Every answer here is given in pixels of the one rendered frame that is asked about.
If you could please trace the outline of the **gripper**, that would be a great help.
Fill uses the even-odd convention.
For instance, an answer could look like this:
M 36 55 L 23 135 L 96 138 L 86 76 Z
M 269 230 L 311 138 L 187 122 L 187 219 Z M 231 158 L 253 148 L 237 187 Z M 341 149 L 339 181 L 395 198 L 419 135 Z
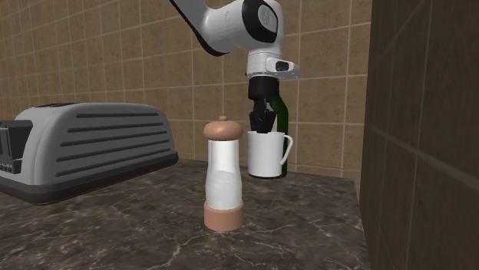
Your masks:
M 252 131 L 264 133 L 272 130 L 276 121 L 276 112 L 271 107 L 279 98 L 279 80 L 269 76 L 255 76 L 249 79 L 248 98 L 254 101 L 253 110 L 249 113 Z

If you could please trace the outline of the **dark green bottle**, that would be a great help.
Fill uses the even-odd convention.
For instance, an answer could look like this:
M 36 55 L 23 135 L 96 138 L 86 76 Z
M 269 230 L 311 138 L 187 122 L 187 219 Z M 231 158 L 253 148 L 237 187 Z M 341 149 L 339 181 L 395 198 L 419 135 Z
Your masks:
M 286 104 L 284 103 L 283 99 L 278 96 L 277 100 L 273 101 L 272 103 L 272 108 L 276 112 L 276 121 L 273 124 L 273 130 L 277 132 L 284 133 L 285 135 L 288 135 L 288 128 L 289 128 L 289 112 Z M 284 139 L 283 142 L 283 150 L 282 154 L 286 153 L 288 147 L 288 140 Z M 284 178 L 287 176 L 288 172 L 288 163 L 287 161 L 282 165 L 282 174 L 279 176 L 279 178 Z

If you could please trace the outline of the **white mug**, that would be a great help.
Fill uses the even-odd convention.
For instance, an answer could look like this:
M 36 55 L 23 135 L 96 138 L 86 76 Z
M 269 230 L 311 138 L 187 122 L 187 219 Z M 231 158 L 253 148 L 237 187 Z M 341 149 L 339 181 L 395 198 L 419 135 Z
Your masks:
M 283 132 L 248 134 L 248 174 L 260 179 L 283 178 L 293 138 Z

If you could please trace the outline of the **clear salt mill tan caps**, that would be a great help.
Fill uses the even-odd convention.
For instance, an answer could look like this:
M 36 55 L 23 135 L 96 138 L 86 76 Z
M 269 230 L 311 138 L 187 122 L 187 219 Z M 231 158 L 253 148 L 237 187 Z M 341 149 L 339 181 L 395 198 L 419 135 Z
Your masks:
M 217 232 L 243 224 L 243 184 L 239 165 L 239 139 L 243 128 L 226 116 L 203 128 L 208 139 L 208 167 L 203 205 L 204 225 Z

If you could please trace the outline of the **grey toaster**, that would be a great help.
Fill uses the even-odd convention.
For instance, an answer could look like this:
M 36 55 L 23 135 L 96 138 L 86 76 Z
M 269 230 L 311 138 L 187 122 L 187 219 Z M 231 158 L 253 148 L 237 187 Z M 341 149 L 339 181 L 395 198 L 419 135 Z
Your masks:
M 146 104 L 54 103 L 0 120 L 0 192 L 46 205 L 178 161 L 164 112 Z

